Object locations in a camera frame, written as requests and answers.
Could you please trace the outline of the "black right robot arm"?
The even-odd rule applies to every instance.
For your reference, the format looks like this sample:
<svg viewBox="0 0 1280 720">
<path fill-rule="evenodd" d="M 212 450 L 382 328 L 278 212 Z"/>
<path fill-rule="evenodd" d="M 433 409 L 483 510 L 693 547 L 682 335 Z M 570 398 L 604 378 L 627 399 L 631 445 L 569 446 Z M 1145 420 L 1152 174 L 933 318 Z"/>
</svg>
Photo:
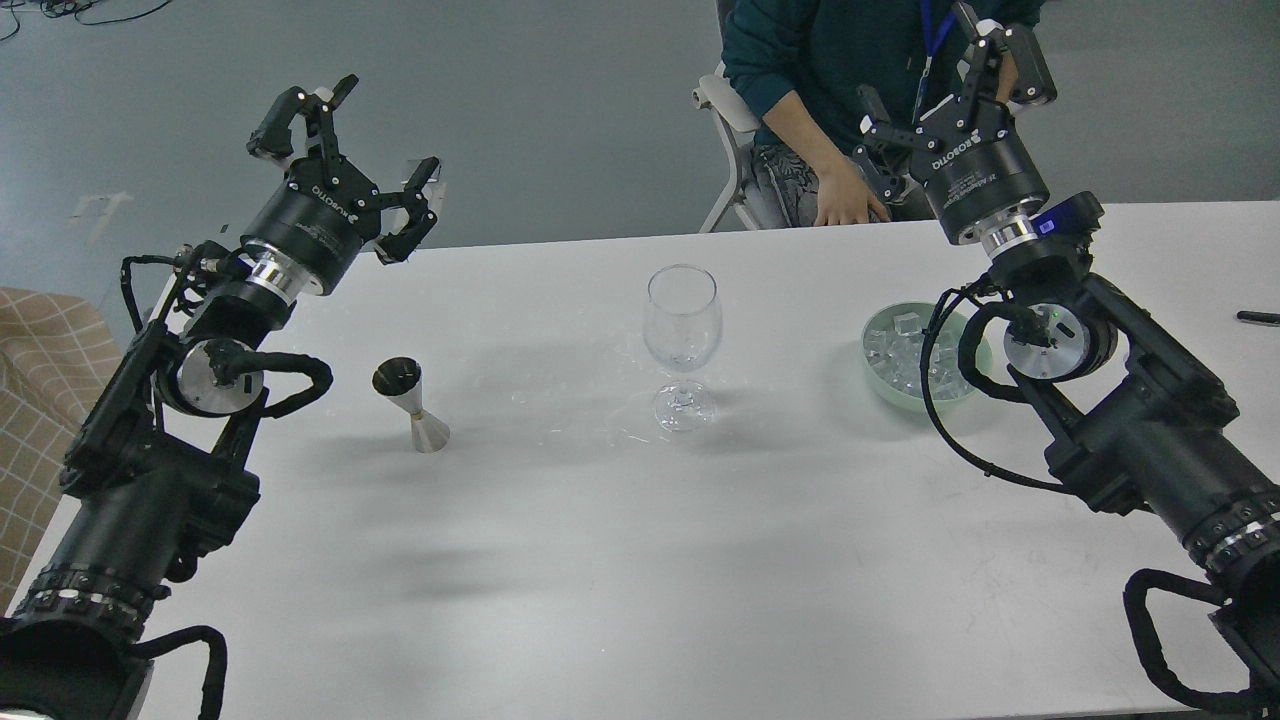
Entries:
<svg viewBox="0 0 1280 720">
<path fill-rule="evenodd" d="M 1047 206 L 1048 190 L 997 99 L 1005 64 L 1018 67 L 1014 102 L 1041 105 L 1056 88 L 1025 26 L 980 20 L 952 5 L 966 36 L 959 92 L 909 127 L 896 127 L 878 94 L 865 108 L 858 163 L 878 193 L 904 192 L 878 163 L 910 151 L 916 181 L 954 245 L 979 243 L 989 269 L 946 292 L 927 331 L 933 340 L 961 299 L 980 300 L 964 327 L 959 369 L 991 398 L 1028 404 L 1050 430 L 1055 492 L 1097 512 L 1147 510 L 1171 529 L 1203 582 L 1135 571 L 1123 592 L 1135 651 L 1149 682 L 1211 714 L 1277 716 L 1277 487 L 1222 434 L 1239 411 L 1224 383 L 1143 307 L 1092 272 L 1102 208 L 1089 192 Z M 1169 667 L 1146 606 L 1152 589 L 1213 606 L 1213 625 L 1247 666 L 1249 685 L 1203 692 Z"/>
</svg>

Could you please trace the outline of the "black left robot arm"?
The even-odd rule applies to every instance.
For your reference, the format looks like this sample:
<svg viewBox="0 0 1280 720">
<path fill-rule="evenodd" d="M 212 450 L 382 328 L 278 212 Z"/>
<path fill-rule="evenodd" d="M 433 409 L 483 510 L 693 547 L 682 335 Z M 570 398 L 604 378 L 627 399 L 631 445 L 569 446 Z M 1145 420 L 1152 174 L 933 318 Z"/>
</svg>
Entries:
<svg viewBox="0 0 1280 720">
<path fill-rule="evenodd" d="M 262 342 L 302 293 L 332 293 L 362 251 L 403 263 L 436 224 L 425 158 L 381 191 L 338 146 L 334 115 L 357 85 L 292 87 L 246 143 L 282 183 L 236 249 L 215 241 L 166 258 L 174 270 L 68 448 L 61 492 L 79 509 L 3 619 L 5 719 L 134 719 L 157 657 L 202 643 L 198 716 L 221 715 L 228 648 L 206 625 L 145 639 L 154 606 L 228 546 L 260 497 L 248 470 L 265 419 L 321 398 L 332 369 Z"/>
</svg>

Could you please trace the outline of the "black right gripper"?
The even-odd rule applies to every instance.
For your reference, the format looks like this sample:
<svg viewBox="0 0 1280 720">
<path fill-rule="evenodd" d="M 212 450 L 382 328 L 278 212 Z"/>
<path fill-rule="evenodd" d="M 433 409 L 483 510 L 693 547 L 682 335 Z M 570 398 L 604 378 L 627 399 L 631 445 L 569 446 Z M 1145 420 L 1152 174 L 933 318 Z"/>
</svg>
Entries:
<svg viewBox="0 0 1280 720">
<path fill-rule="evenodd" d="M 865 115 L 852 160 L 877 200 L 929 201 L 948 242 L 965 245 L 979 241 L 975 227 L 989 218 L 1033 214 L 1048 201 L 1006 105 L 1044 105 L 1057 90 L 1029 26 L 982 20 L 966 3 L 954 3 L 952 14 L 969 40 L 960 90 L 905 129 L 892 123 L 877 90 L 860 85 Z"/>
</svg>

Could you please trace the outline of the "person's hand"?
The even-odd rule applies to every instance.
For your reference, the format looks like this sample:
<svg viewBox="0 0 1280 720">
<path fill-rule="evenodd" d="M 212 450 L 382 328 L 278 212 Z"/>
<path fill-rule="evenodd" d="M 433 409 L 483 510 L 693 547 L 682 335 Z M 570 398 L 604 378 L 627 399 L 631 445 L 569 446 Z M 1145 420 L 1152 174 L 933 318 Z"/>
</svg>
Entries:
<svg viewBox="0 0 1280 720">
<path fill-rule="evenodd" d="M 820 163 L 815 167 L 815 177 L 814 227 L 891 222 L 890 211 L 849 158 L 836 156 Z"/>
</svg>

